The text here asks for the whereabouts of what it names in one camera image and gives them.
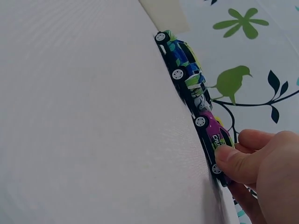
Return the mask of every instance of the wallpaper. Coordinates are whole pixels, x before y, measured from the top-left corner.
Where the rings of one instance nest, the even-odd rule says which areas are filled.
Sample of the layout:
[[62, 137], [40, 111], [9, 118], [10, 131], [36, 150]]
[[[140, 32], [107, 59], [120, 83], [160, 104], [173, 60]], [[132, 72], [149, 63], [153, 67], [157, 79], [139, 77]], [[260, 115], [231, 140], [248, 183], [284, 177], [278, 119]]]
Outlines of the wallpaper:
[[[197, 55], [213, 98], [213, 113], [233, 141], [245, 128], [299, 133], [299, 2], [179, 3], [190, 31], [176, 35]], [[164, 13], [171, 14], [171, 7], [168, 4]], [[236, 201], [235, 208], [240, 223], [249, 224]]]

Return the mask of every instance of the toy car wheel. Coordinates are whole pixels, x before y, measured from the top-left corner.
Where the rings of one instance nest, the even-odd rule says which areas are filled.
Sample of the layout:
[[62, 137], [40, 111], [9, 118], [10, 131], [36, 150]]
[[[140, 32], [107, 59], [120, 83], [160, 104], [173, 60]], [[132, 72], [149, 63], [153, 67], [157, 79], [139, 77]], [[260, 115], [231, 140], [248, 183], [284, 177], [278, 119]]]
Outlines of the toy car wheel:
[[213, 172], [214, 174], [220, 174], [222, 171], [218, 168], [217, 164], [214, 164], [214, 165], [212, 166], [212, 172]]
[[171, 73], [171, 78], [174, 81], [183, 80], [184, 77], [185, 77], [185, 71], [180, 68], [173, 70], [173, 72]]
[[194, 123], [197, 127], [204, 129], [209, 125], [209, 120], [206, 116], [199, 116]]
[[157, 33], [157, 35], [155, 36], [155, 41], [158, 44], [163, 44], [166, 43], [170, 40], [170, 37], [168, 36], [167, 33], [165, 32], [159, 32]]

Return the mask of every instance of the white wall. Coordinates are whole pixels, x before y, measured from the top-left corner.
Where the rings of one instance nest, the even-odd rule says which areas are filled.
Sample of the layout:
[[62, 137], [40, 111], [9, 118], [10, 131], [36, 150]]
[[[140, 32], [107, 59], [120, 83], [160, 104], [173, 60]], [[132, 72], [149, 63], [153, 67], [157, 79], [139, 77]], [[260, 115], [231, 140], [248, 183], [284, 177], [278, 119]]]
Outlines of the white wall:
[[0, 223], [225, 222], [137, 0], [5, 1], [0, 29]]

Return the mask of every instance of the black vine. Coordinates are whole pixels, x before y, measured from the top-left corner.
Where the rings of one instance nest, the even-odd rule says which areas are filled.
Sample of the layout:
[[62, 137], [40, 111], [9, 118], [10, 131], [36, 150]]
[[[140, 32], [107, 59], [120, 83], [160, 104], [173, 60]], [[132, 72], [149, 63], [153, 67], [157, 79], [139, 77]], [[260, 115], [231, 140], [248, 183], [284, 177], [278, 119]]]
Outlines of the black vine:
[[273, 88], [274, 90], [274, 96], [271, 100], [269, 100], [268, 102], [266, 103], [263, 103], [263, 104], [233, 104], [233, 103], [230, 103], [230, 102], [224, 102], [224, 101], [220, 101], [220, 100], [213, 100], [214, 103], [217, 103], [219, 104], [220, 106], [222, 106], [230, 115], [231, 119], [232, 119], [232, 126], [229, 128], [229, 131], [232, 129], [233, 130], [233, 133], [234, 133], [234, 142], [237, 143], [237, 135], [239, 134], [236, 129], [235, 129], [235, 117], [233, 115], [233, 113], [231, 112], [231, 110], [227, 107], [228, 106], [244, 106], [244, 107], [254, 107], [254, 106], [270, 106], [272, 108], [272, 111], [271, 111], [271, 118], [272, 120], [277, 124], [278, 123], [278, 120], [279, 120], [279, 111], [276, 107], [273, 106], [273, 104], [276, 104], [280, 101], [283, 101], [285, 99], [288, 99], [296, 94], [299, 93], [299, 90], [297, 90], [296, 92], [293, 92], [292, 94], [290, 95], [287, 95], [285, 97], [282, 97], [280, 98], [284, 93], [286, 93], [286, 91], [288, 90], [289, 88], [289, 83], [286, 81], [282, 86], [281, 86], [281, 89], [280, 89], [280, 93], [279, 93], [279, 96], [276, 97], [277, 93], [278, 93], [278, 90], [280, 88], [280, 81], [278, 79], [278, 77], [274, 74], [273, 71], [270, 70], [269, 74], [268, 74], [268, 83], [270, 84], [270, 86]]

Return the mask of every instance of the car window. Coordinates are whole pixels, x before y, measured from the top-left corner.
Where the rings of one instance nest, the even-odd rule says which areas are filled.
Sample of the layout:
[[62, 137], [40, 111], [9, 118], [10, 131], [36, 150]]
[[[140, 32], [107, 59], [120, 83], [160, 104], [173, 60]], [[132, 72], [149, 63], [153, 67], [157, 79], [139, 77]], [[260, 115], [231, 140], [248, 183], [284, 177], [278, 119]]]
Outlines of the car window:
[[224, 141], [225, 143], [228, 145], [228, 146], [233, 146], [232, 145], [232, 142], [230, 141], [230, 138], [228, 136], [228, 134], [226, 133], [226, 131], [224, 131], [222, 128], [219, 128], [220, 129], [220, 133], [222, 134], [223, 138], [224, 138]]
[[179, 43], [181, 49], [185, 53], [189, 63], [195, 63], [195, 58], [193, 57], [191, 51], [187, 48], [187, 46], [184, 43]]
[[210, 102], [210, 101], [211, 101], [211, 96], [210, 96], [210, 93], [209, 93], [209, 91], [207, 90], [205, 84], [204, 84], [204, 83], [201, 83], [200, 86], [201, 86], [202, 91], [204, 92], [204, 96], [205, 96], [205, 98], [206, 98], [206, 101], [207, 101], [207, 102]]

